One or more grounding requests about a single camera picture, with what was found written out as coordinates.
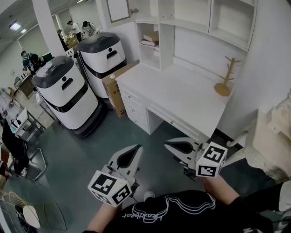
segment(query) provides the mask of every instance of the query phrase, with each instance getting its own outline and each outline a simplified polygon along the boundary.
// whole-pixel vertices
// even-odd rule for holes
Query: black robot lid
[[[60,80],[73,65],[73,59],[67,56],[57,56],[39,69],[31,82],[36,87],[49,88]]]
[[[85,53],[98,53],[116,45],[120,41],[118,35],[109,32],[101,32],[93,35],[74,46],[74,50]]]

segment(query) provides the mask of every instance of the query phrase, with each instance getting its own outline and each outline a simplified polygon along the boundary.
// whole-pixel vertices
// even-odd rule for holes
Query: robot
[[[143,155],[141,145],[126,147],[115,153],[101,171],[96,171],[88,189],[98,200],[117,207],[139,187],[134,175]]]
[[[184,165],[184,174],[194,181],[197,177],[217,177],[227,155],[225,147],[214,142],[199,144],[189,137],[170,139],[164,146]]]

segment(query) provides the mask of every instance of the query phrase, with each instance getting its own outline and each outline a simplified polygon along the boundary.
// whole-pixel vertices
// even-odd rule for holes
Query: white line graphic on shirt
[[[170,202],[176,203],[181,208],[181,210],[183,210],[184,212],[188,214],[197,215],[197,214],[202,213],[204,210],[208,208],[210,209],[215,208],[215,199],[210,195],[209,197],[211,199],[210,203],[205,202],[198,207],[191,207],[191,206],[185,205],[179,198],[166,197],[165,198],[166,209],[158,213],[146,213],[145,211],[137,209],[136,204],[134,204],[134,206],[132,207],[132,213],[124,214],[122,217],[123,218],[136,218],[136,219],[142,218],[144,223],[154,223],[157,220],[161,221],[162,218],[168,213]]]

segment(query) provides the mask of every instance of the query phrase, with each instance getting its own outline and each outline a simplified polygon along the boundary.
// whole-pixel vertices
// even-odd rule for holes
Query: white cube
[[[95,198],[114,207],[119,206],[132,194],[127,180],[98,170],[91,179],[88,189]]]
[[[226,154],[225,147],[211,142],[196,163],[196,176],[217,177],[225,162]]]

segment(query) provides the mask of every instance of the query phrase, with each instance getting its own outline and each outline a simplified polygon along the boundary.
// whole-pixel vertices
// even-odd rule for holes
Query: cardboard box
[[[126,113],[126,111],[116,82],[116,78],[125,73],[126,71],[128,71],[129,69],[131,69],[132,67],[139,64],[139,62],[140,62],[139,60],[134,61],[122,67],[121,69],[113,72],[112,74],[115,75],[114,78],[110,78],[110,76],[112,75],[110,74],[102,79],[103,86],[108,95],[109,101],[112,105],[113,110],[117,113],[118,117],[122,117]]]

